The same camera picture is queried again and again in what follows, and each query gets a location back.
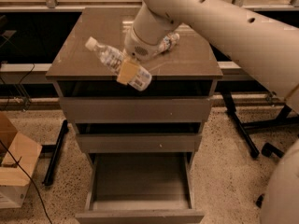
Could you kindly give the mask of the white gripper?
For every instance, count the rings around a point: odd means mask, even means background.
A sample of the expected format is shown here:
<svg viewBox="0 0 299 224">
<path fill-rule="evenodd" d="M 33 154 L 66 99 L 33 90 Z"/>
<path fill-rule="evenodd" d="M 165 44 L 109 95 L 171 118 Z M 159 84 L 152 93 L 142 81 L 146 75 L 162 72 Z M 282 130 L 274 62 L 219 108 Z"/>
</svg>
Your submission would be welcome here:
<svg viewBox="0 0 299 224">
<path fill-rule="evenodd" d="M 159 30 L 140 30 L 132 26 L 124 39 L 124 49 L 128 55 L 139 61 L 147 61 L 158 54 L 158 47 L 163 33 Z M 127 85 L 137 74 L 139 64 L 132 59 L 125 59 L 117 77 L 120 84 Z"/>
</svg>

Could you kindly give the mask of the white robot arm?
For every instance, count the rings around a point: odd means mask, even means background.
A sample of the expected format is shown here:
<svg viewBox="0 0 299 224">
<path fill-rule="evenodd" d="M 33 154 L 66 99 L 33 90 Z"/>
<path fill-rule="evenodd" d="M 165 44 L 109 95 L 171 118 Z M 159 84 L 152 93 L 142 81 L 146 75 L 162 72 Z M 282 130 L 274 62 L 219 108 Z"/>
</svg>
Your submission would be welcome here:
<svg viewBox="0 0 299 224">
<path fill-rule="evenodd" d="M 298 28 L 222 0 L 143 0 L 125 37 L 126 53 L 153 58 L 182 23 L 299 112 Z"/>
</svg>

